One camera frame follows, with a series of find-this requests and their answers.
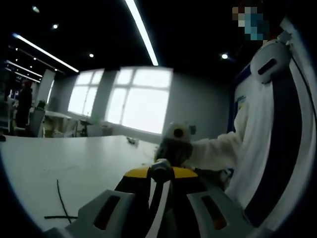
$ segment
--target chair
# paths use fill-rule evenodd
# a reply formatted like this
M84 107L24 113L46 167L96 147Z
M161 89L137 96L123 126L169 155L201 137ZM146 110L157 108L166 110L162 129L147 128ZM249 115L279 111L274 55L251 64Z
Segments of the chair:
M59 131L55 131L53 134L54 138L68 138L68 137L75 137L75 131L77 130L77 124L78 121L74 120L74 119L69 119L65 132L59 132Z
M44 110L35 108L30 116L30 123L26 128L15 127L14 134L24 137L42 137L44 116Z
M0 102L0 128L9 130L9 103Z
M87 136L88 137L98 137L103 136L103 127L101 125L88 125L87 126Z

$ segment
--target table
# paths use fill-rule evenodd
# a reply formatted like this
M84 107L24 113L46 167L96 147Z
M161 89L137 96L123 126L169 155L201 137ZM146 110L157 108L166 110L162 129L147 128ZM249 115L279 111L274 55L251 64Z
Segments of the table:
M71 119L71 117L62 114L62 113L57 113L57 112L51 112L51 111L45 111L45 116L47 117L54 117L54 118L67 118Z
M7 136L0 144L4 169L13 191L30 218L43 230L65 227L83 205L107 189L115 189L125 172L153 162L156 145L131 145L125 136L24 138Z

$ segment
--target window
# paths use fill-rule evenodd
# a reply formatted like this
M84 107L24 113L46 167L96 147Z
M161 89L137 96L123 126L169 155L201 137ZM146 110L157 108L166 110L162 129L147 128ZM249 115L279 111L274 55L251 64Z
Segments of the window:
M68 111L87 117L91 116L97 89L104 70L85 71L78 75L73 88Z
M170 69L122 69L113 85L106 120L161 134L171 78Z
M48 104L49 101L50 101L50 97L51 97L51 92L52 92L53 86L54 86L54 80L52 81L52 84L51 84L51 87L50 87L50 90L49 90L49 95L48 95L48 99L47 99L47 101L46 101L46 104Z

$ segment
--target office room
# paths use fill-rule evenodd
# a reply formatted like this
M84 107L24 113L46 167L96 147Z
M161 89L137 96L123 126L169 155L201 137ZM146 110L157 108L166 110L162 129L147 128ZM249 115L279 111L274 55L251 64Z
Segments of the office room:
M6 230L263 238L305 225L317 74L296 1L6 4Z

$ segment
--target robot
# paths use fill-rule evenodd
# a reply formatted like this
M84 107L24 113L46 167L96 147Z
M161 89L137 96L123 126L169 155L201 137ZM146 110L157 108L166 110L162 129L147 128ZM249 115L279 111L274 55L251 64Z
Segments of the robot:
M114 191L106 190L83 206L66 228L46 231L47 237L147 237L166 182L158 237L246 237L257 230L221 189L207 190L194 171L181 168L191 151L189 127L171 124L150 167L128 171ZM156 187L149 206L151 179Z

